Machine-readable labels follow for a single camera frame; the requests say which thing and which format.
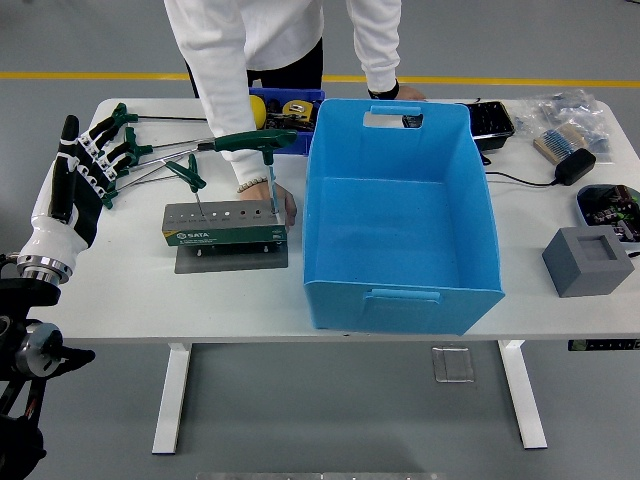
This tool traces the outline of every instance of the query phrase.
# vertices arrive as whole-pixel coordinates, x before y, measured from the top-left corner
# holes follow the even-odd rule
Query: bracelet
[[[369,96],[374,100],[394,100],[398,96],[399,91],[400,84],[398,83],[398,80],[396,80],[396,84],[388,92],[372,92],[371,90],[368,90]]]
[[[238,193],[242,193],[245,190],[253,187],[254,185],[257,185],[259,183],[264,183],[266,181],[267,181],[267,177],[259,177],[259,178],[254,178],[253,180],[249,180],[248,182],[243,183],[238,187]]]

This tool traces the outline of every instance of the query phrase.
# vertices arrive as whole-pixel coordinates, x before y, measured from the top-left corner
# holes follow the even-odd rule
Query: robotic arm
[[[122,121],[109,117],[78,135],[78,119],[66,119],[58,153],[31,217],[33,235],[19,254],[0,256],[0,270],[16,263],[19,278],[0,278],[0,478],[21,480],[46,455],[38,421],[46,381],[76,370],[94,352],[68,348],[55,325],[28,319],[34,306],[52,306],[59,284],[73,274],[76,258],[97,233],[102,198],[117,173],[131,162],[125,142],[108,154],[103,146]],[[9,416],[22,388],[30,382],[24,414]]]

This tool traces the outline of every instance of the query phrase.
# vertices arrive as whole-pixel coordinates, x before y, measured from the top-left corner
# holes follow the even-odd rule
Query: white sleeve
[[[372,92],[387,92],[396,84],[401,8],[401,0],[347,0],[353,45]]]
[[[178,48],[189,64],[216,137],[255,130],[249,102],[245,27],[235,1],[165,0]],[[223,152],[239,183],[266,175],[262,154]]]

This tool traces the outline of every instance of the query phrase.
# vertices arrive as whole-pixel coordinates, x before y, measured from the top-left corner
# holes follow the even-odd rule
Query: plastic bag
[[[577,89],[523,98],[514,102],[510,115],[516,136],[535,139],[550,130],[570,126],[582,136],[598,162],[612,161],[609,133],[603,110],[593,95]]]

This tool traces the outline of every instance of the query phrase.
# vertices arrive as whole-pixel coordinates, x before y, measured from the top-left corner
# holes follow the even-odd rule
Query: gray block
[[[608,295],[633,272],[608,225],[561,228],[542,258],[561,297]]]

